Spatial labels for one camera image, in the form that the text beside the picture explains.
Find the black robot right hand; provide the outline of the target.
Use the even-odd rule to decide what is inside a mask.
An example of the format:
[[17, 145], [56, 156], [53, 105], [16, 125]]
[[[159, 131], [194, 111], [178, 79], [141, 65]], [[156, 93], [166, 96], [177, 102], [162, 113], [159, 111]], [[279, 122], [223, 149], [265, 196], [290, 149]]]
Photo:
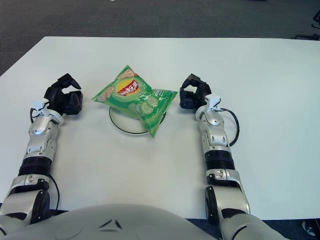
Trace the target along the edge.
[[[196, 91], [186, 90], [188, 86], [196, 88]], [[211, 93], [210, 86], [202, 81], [200, 77], [191, 73], [179, 89], [179, 105], [183, 109], [197, 110], [207, 104], [206, 96]]]

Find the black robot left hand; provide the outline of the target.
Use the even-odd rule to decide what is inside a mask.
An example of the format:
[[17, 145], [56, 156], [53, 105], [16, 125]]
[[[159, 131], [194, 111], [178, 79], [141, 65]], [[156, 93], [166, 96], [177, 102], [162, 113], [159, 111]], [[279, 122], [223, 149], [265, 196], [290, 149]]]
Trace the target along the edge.
[[[63, 89], [74, 87], [76, 91], [63, 93]], [[77, 81], [66, 73], [53, 83], [45, 92], [44, 98], [48, 100], [48, 109], [56, 111], [61, 116], [77, 115], [82, 110], [83, 93]]]

